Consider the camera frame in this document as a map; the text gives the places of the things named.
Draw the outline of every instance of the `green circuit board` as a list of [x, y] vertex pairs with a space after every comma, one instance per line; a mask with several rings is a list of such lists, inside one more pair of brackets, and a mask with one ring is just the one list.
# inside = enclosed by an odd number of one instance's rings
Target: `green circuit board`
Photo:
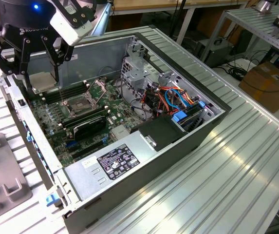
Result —
[[[96, 108], [95, 106], [92, 107], [87, 101], [87, 94], [83, 93], [64, 99], [63, 102], [59, 101], [52, 104], [46, 104], [46, 102], [41, 99], [31, 101], [31, 110], [52, 149], [64, 167], [67, 167], [92, 153], [88, 152], [79, 157], [73, 157], [73, 155], [83, 152], [84, 149], [88, 149], [89, 146], [105, 140], [103, 145], [96, 148], [96, 150], [99, 150], [100, 148], [115, 142], [116, 138], [111, 134], [111, 130], [114, 127], [123, 125], [129, 132], [131, 128], [144, 121], [145, 115], [142, 114], [142, 116], [139, 116], [134, 110], [132, 110], [130, 105], [125, 103], [123, 99], [119, 97], [119, 94], [116, 92], [116, 87], [109, 83], [107, 83], [105, 87], [107, 92], [97, 102], [97, 107], [108, 106], [106, 109], [107, 113], [107, 110], [110, 110], [110, 113], [107, 116], [106, 127], [91, 137], [75, 142], [75, 144], [70, 147], [69, 145], [74, 142], [74, 140], [71, 139], [71, 137], [73, 137], [73, 127], [65, 129], [60, 126], [60, 123]], [[103, 91], [98, 85], [94, 85], [89, 90], [89, 93], [94, 100], [98, 100]]]

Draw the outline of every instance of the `cardboard box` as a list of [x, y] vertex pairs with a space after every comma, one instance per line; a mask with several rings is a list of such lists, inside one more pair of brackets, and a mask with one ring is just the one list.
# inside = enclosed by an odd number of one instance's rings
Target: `cardboard box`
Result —
[[279, 109], [279, 69], [269, 62], [251, 69], [239, 87], [274, 113]]

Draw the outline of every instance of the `white device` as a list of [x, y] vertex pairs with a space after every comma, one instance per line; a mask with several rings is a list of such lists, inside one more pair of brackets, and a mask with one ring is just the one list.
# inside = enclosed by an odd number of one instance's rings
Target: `white device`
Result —
[[[75, 9], [71, 5], [66, 6], [65, 9], [69, 14], [75, 13]], [[93, 30], [92, 23], [89, 21], [79, 28], [71, 27], [58, 9], [56, 9], [50, 24], [70, 46], [74, 46]]]

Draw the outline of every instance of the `blue cable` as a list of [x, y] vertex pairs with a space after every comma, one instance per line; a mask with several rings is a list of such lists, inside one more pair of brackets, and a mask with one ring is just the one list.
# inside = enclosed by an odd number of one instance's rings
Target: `blue cable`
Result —
[[175, 93], [177, 93], [177, 95], [179, 96], [179, 98], [181, 99], [181, 101], [186, 105], [186, 106], [190, 106], [190, 104], [183, 98], [183, 96], [175, 89], [170, 89], [172, 91], [174, 91]]
[[178, 109], [178, 110], [180, 111], [180, 109], [179, 109], [178, 106], [175, 106], [175, 105], [173, 105], [172, 103], [170, 103], [170, 101], [169, 101], [169, 99], [168, 99], [168, 97], [167, 97], [167, 92], [168, 92], [168, 90], [165, 91], [165, 100], [167, 101], [168, 105], [170, 105], [170, 106], [172, 106], [172, 107], [174, 107], [174, 108], [176, 108], [176, 109]]
[[[182, 101], [186, 106], [192, 106], [192, 105], [190, 105], [190, 104], [182, 97], [182, 95], [181, 95], [177, 90], [175, 90], [175, 89], [169, 89], [169, 90], [174, 91], [174, 92], [178, 95], [178, 97], [181, 99], [181, 101]], [[176, 109], [178, 109], [178, 110], [180, 111], [180, 109], [179, 109], [178, 106], [175, 106], [175, 105], [173, 105], [172, 103], [170, 103], [170, 101], [169, 101], [169, 99], [168, 99], [168, 97], [167, 97], [167, 92], [168, 92], [169, 90], [166, 90], [166, 91], [165, 91], [165, 99], [166, 99], [167, 103], [168, 103], [170, 106], [172, 106], [172, 107], [174, 107], [174, 108], [176, 108]]]

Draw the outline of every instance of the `robotiq logo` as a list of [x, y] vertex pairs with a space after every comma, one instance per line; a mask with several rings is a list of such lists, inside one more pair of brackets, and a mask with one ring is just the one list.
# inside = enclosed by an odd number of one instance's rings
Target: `robotiq logo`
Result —
[[37, 32], [37, 31], [43, 31], [43, 30], [48, 30], [48, 27], [47, 28], [40, 28], [40, 29], [23, 29], [23, 28], [20, 28], [20, 35], [23, 35], [24, 33]]

